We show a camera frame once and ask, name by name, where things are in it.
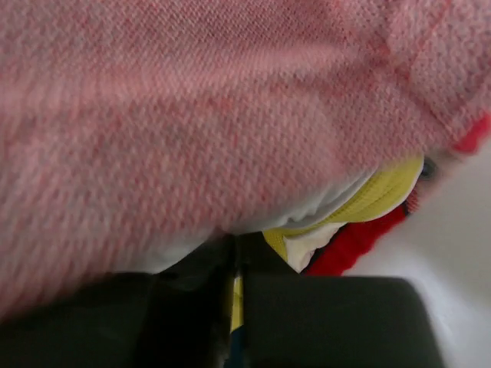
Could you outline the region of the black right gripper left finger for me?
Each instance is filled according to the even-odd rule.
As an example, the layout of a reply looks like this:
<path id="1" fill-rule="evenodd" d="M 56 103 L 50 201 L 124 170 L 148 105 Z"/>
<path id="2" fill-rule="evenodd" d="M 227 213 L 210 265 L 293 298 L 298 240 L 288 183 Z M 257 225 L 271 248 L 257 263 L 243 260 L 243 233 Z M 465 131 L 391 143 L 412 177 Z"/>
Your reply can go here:
<path id="1" fill-rule="evenodd" d="M 221 367 L 235 242 L 159 274 L 119 274 L 1 325 L 3 367 Z"/>

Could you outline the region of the pink and red pillowcase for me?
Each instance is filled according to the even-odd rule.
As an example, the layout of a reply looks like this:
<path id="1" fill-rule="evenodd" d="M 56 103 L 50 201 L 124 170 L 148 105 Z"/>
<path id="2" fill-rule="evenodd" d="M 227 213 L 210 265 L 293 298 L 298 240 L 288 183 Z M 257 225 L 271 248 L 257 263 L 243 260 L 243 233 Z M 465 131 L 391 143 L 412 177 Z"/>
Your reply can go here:
<path id="1" fill-rule="evenodd" d="M 3 1 L 1 316 L 489 110 L 488 1 Z"/>

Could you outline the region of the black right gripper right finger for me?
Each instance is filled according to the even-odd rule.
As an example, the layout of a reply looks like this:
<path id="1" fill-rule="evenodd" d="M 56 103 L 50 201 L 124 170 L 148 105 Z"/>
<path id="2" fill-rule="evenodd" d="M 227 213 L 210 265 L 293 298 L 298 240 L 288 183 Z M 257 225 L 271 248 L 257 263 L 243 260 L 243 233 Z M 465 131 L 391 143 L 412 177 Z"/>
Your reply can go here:
<path id="1" fill-rule="evenodd" d="M 296 273 L 259 234 L 236 239 L 238 367 L 442 367 L 427 309 L 401 278 Z"/>

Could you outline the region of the white pillow with yellow edge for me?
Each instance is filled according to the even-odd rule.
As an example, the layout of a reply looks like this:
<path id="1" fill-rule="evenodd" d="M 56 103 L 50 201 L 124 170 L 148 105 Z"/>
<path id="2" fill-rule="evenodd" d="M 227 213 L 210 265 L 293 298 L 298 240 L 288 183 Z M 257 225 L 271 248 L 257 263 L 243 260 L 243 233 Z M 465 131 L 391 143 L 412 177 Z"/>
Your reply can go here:
<path id="1" fill-rule="evenodd" d="M 304 270 L 314 250 L 346 224 L 378 219 L 401 205 L 413 191 L 424 158 L 416 156 L 371 176 L 362 175 L 339 189 L 276 219 L 236 229 L 234 235 L 259 233 L 259 238 L 297 272 Z M 194 291 L 179 291 L 159 281 L 153 298 L 158 317 L 169 314 L 174 323 L 207 328 L 225 316 L 216 288 L 208 280 Z"/>

